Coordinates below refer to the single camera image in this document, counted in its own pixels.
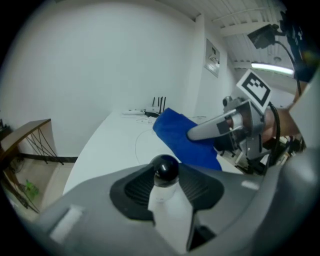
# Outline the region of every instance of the blue cloth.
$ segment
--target blue cloth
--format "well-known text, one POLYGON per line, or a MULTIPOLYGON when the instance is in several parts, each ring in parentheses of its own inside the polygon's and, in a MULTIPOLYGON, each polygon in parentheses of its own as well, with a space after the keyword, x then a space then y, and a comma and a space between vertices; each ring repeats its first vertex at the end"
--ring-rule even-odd
POLYGON ((187 132, 195 126, 197 124, 183 114, 167 108, 156 119, 153 130, 182 163, 221 171, 214 139, 190 141, 187 138, 187 132))

